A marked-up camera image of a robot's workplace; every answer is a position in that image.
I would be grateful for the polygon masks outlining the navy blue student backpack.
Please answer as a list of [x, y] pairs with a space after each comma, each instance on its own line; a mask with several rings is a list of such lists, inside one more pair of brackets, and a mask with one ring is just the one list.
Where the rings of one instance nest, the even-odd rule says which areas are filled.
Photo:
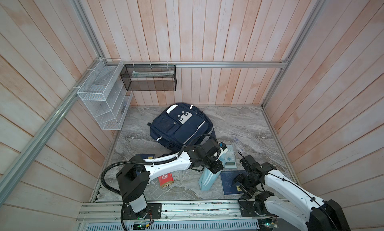
[[198, 107], [184, 102], [170, 105], [147, 125], [150, 136], [171, 154], [178, 153], [182, 146], [204, 144], [216, 137], [209, 117]]

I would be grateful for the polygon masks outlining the horizontal aluminium wall rail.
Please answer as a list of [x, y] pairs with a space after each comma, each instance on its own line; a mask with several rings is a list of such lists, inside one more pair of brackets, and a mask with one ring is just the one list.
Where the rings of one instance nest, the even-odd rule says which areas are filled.
[[159, 62], [141, 62], [141, 61], [121, 61], [112, 59], [108, 64], [116, 63], [128, 65], [174, 65], [176, 68], [284, 68], [287, 61], [159, 61]]

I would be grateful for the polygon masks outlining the light green calculator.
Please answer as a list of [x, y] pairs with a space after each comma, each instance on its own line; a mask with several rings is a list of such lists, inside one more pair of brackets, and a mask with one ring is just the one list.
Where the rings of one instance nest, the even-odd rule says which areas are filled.
[[225, 153], [224, 164], [226, 169], [236, 169], [236, 156], [232, 145], [227, 145], [227, 152]]

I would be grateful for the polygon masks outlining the red rectangular box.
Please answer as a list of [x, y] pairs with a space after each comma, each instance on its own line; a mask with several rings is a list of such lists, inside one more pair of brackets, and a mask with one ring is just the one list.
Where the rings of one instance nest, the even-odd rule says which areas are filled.
[[161, 188], [168, 187], [174, 183], [174, 178], [171, 173], [158, 177], [158, 180]]

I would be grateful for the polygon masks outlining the black mesh wall basket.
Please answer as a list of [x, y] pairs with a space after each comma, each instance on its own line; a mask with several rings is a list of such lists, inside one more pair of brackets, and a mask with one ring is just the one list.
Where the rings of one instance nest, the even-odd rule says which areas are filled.
[[176, 91], [174, 65], [125, 64], [120, 77], [127, 91]]

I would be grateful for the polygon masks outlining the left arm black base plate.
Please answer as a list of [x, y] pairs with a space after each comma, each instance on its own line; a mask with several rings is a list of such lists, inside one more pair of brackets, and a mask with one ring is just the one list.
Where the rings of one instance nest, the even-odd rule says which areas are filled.
[[161, 218], [162, 204], [161, 203], [149, 203], [147, 207], [135, 213], [129, 204], [122, 206], [121, 218], [125, 220], [157, 220]]

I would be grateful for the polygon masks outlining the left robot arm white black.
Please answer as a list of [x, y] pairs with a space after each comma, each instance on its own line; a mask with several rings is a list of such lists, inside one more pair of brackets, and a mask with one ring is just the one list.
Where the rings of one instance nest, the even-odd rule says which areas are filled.
[[154, 161], [135, 156], [116, 174], [123, 203], [128, 204], [135, 214], [143, 212], [148, 207], [144, 191], [152, 180], [199, 167], [217, 174], [224, 169], [220, 157], [227, 151], [226, 144], [209, 139], [202, 145], [182, 146], [177, 154]]

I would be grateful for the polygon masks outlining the blue book yellow spine label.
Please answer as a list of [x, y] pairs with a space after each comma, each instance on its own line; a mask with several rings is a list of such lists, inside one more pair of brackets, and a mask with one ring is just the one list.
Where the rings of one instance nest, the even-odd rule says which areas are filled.
[[138, 154], [138, 156], [141, 158], [141, 159], [154, 159], [155, 158], [155, 155], [154, 154]]

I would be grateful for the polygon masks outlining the blue book yellow front label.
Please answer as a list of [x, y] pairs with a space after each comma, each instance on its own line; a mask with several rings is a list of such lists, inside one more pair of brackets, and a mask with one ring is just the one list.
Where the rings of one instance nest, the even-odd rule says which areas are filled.
[[240, 184], [234, 183], [235, 178], [240, 175], [247, 175], [246, 171], [222, 171], [220, 174], [223, 192], [225, 196], [228, 195], [239, 195], [244, 192], [240, 189]]

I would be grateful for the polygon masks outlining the aluminium front rail frame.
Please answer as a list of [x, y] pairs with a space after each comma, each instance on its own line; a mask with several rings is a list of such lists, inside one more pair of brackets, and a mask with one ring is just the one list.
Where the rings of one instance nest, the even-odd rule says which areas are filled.
[[[121, 211], [123, 204], [118, 202], [112, 203], [87, 203], [82, 205], [81, 210], [76, 218], [77, 223], [118, 223], [121, 220], [128, 224], [128, 222], [150, 222], [155, 223], [150, 226], [154, 228], [160, 222], [171, 221], [209, 221], [213, 220], [259, 220], [259, 219], [274, 219], [272, 217], [259, 218], [259, 217], [242, 217], [238, 200], [202, 200], [202, 201], [162, 201], [162, 202], [149, 202], [161, 203], [162, 211], [161, 218], [157, 220], [123, 220], [121, 218]], [[272, 213], [277, 217], [282, 218], [276, 211]]]

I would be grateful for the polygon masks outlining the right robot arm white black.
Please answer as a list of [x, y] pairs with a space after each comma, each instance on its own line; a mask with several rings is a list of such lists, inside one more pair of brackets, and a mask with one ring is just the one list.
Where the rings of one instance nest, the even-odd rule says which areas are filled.
[[349, 231], [342, 207], [325, 201], [295, 184], [269, 163], [259, 164], [252, 156], [240, 163], [247, 175], [239, 174], [244, 197], [239, 205], [249, 215], [280, 217], [301, 231]]

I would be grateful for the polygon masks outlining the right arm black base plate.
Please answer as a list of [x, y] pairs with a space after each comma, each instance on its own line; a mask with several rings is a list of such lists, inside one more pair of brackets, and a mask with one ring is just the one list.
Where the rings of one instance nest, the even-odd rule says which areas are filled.
[[238, 204], [240, 206], [242, 217], [259, 217], [259, 218], [277, 217], [276, 215], [269, 213], [264, 203], [261, 201], [240, 200], [238, 201]]

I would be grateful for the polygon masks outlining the light blue pencil pouch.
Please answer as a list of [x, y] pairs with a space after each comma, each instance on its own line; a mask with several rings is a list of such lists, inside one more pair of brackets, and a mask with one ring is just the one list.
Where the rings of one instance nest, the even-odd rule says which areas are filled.
[[218, 176], [221, 174], [222, 170], [223, 169], [219, 170], [216, 174], [214, 174], [208, 168], [204, 168], [203, 173], [198, 181], [201, 191], [209, 191]]

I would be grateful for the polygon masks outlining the clear plastic small case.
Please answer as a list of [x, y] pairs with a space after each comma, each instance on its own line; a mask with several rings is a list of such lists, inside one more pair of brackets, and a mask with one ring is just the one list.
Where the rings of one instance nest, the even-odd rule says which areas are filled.
[[240, 139], [238, 137], [233, 137], [233, 145], [241, 153], [246, 152], [246, 149], [245, 149], [243, 143], [240, 141]]

